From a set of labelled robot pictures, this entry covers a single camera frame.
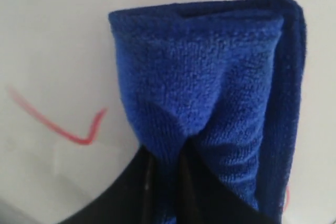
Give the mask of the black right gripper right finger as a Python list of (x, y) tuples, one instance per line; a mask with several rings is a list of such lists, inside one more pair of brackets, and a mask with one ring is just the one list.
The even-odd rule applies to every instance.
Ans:
[(255, 210), (223, 185), (188, 140), (179, 154), (176, 222), (180, 224), (281, 223)]

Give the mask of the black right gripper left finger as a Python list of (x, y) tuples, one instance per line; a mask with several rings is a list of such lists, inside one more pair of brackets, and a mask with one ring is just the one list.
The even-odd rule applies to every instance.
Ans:
[(108, 189), (61, 223), (156, 223), (155, 180), (155, 158), (142, 146)]

